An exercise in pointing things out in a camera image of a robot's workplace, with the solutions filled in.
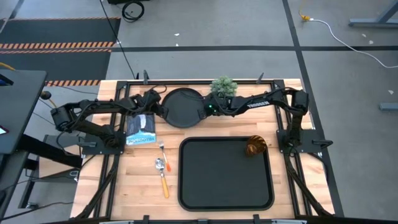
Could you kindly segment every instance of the desk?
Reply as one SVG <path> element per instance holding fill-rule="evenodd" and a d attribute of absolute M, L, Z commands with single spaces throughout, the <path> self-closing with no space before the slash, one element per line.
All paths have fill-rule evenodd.
<path fill-rule="evenodd" d="M 9 133 L 0 135 L 0 156 L 5 158 L 0 176 L 0 190 L 7 188 L 4 201 L 0 204 L 0 218 L 2 218 L 15 189 L 15 185 L 10 186 L 17 183 L 23 168 L 31 170 L 37 168 L 36 161 L 27 160 L 30 152 L 77 168 L 81 167 L 81 158 L 79 156 L 65 158 L 60 149 L 24 134 L 43 90 L 47 72 L 0 70 L 0 73 L 14 82 L 12 86 L 0 86 L 0 125 L 9 130 Z M 26 207 L 32 188 L 33 184 L 29 182 L 19 208 Z"/>
<path fill-rule="evenodd" d="M 155 83 L 156 81 L 150 80 L 148 85 L 139 85 L 139 83 L 142 83 L 142 80 L 132 81 L 136 82 L 137 85 L 131 87 L 129 95 L 143 94 L 152 87 L 151 83 Z M 173 83 L 176 80 L 164 81 Z M 285 86 L 302 89 L 299 79 L 285 79 L 284 83 Z M 116 80 L 101 81 L 98 99 L 113 99 L 116 85 Z M 202 95 L 207 95 L 210 92 L 208 85 L 167 85 L 167 91 L 161 94 L 161 96 L 164 98 L 168 92 L 181 87 L 194 88 Z M 163 91 L 164 87 L 159 86 L 156 90 Z M 237 95 L 250 96 L 270 90 L 270 85 L 265 84 L 238 84 Z M 93 117 L 93 122 L 99 125 L 109 124 L 110 119 L 110 114 L 96 114 Z M 285 116 L 282 116 L 282 119 L 286 127 Z M 144 215 L 149 215 L 151 220 L 196 220 L 201 218 L 223 220 L 252 219 L 253 214 L 259 214 L 261 219 L 294 218 L 284 157 L 279 152 L 275 134 L 278 125 L 273 106 L 248 110 L 246 113 L 235 118 L 229 116 L 212 116 L 188 129 L 172 127 L 159 117 L 155 117 L 155 125 L 157 140 L 164 141 L 165 153 L 172 168 L 171 172 L 165 173 L 170 198 L 164 198 L 159 172 L 154 167 L 155 158 L 162 157 L 158 144 L 126 146 L 124 154 L 121 155 L 119 161 L 111 220 L 142 220 Z M 303 129 L 312 129 L 312 122 L 308 114 L 303 118 L 302 127 Z M 245 212 L 188 212 L 184 210 L 178 204 L 177 200 L 178 148 L 180 143 L 185 138 L 192 136 L 251 136 L 254 134 L 262 136 L 269 148 L 275 193 L 273 206 L 265 211 Z M 330 213 L 333 213 L 333 205 L 321 162 L 307 154 L 301 154 L 300 157 L 307 187 L 323 207 Z M 71 217 L 78 215 L 96 192 L 102 161 L 103 156 L 97 155 L 80 172 Z M 108 165 L 110 166 L 111 164 L 112 159 L 109 160 Z M 298 196 L 300 213 L 304 214 L 304 204 L 300 190 L 297 186 L 295 189 Z M 107 192 L 105 192 L 103 198 L 108 198 Z M 103 200 L 100 216 L 105 214 L 105 205 L 106 200 Z"/>

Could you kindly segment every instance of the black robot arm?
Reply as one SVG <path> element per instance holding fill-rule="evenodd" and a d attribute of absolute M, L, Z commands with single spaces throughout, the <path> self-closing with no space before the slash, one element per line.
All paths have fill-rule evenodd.
<path fill-rule="evenodd" d="M 288 105 L 284 100 L 287 95 L 292 95 L 291 105 Z M 249 109 L 268 105 L 280 106 L 292 115 L 292 122 L 287 126 L 288 134 L 284 142 L 290 147 L 301 145 L 301 122 L 303 116 L 308 111 L 308 93 L 303 90 L 283 88 L 249 97 L 234 96 L 220 98 L 214 94 L 209 94 L 205 97 L 206 116 L 227 115 L 233 117 Z"/>
<path fill-rule="evenodd" d="M 105 146 L 118 147 L 124 144 L 123 139 L 119 138 L 121 133 L 115 131 L 114 127 L 108 124 L 100 126 L 86 121 L 86 118 L 89 115 L 101 113 L 120 113 L 129 116 L 154 113 L 164 117 L 167 115 L 167 109 L 159 104 L 160 99 L 160 95 L 151 89 L 145 92 L 144 96 L 134 95 L 118 101 L 83 100 L 79 103 L 67 103 L 52 109 L 51 115 L 58 131 L 69 133 L 81 131 L 98 136 Z"/>

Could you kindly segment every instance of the concrete floor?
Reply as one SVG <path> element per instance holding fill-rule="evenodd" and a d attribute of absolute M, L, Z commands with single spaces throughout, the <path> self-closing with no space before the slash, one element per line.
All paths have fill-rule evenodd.
<path fill-rule="evenodd" d="M 297 14 L 301 0 L 289 0 L 301 46 L 339 46 L 327 27 L 302 23 Z M 398 45 L 398 29 L 350 28 L 350 17 L 376 17 L 392 0 L 308 0 L 303 13 L 327 21 L 333 32 L 351 45 Z M 17 0 L 4 0 L 0 18 L 9 17 Z M 109 16 L 121 10 L 109 6 Z M 205 46 L 205 45 L 284 45 L 292 46 L 281 1 L 257 0 L 151 0 L 144 2 L 146 13 L 136 23 L 122 20 L 119 38 L 124 47 Z M 98 17 L 103 11 L 92 0 L 25 0 L 17 17 Z M 371 52 L 388 65 L 398 65 L 398 52 Z M 135 72 L 146 69 L 155 78 L 301 78 L 295 52 L 202 51 L 129 52 Z M 398 69 L 385 69 L 373 59 L 354 52 L 304 52 L 308 76 L 317 102 L 329 147 L 340 199 L 346 217 L 398 220 L 396 185 L 398 171 L 398 113 L 378 110 L 380 102 L 398 102 Z M 112 53 L 107 79 L 131 79 L 122 53 Z M 98 87 L 77 87 L 98 91 Z M 61 105 L 92 98 L 62 88 L 51 88 Z M 35 112 L 50 119 L 41 102 Z M 33 116 L 26 133 L 42 139 L 58 132 Z M 7 215 L 17 210 L 17 187 Z M 75 184 L 39 183 L 31 201 L 45 205 L 71 202 Z M 66 220 L 72 206 L 57 205 L 4 223 L 42 223 Z"/>

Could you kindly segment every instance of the spoon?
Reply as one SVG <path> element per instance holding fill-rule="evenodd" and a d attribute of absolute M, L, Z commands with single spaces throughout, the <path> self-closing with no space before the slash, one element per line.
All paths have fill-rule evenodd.
<path fill-rule="evenodd" d="M 167 188 L 167 183 L 166 183 L 166 178 L 164 177 L 164 162 L 161 158 L 157 158 L 155 160 L 155 167 L 157 170 L 160 171 L 160 176 L 162 178 L 162 185 L 163 185 L 163 193 L 164 193 L 164 197 L 168 198 L 169 197 L 169 189 Z"/>

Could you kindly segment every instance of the round black plate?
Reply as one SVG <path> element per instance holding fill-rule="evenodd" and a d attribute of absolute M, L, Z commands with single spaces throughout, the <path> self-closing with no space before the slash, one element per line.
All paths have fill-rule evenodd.
<path fill-rule="evenodd" d="M 202 95 L 191 88 L 178 88 L 163 99 L 162 106 L 169 109 L 166 122 L 177 128 L 189 128 L 201 121 L 198 111 L 203 110 Z"/>

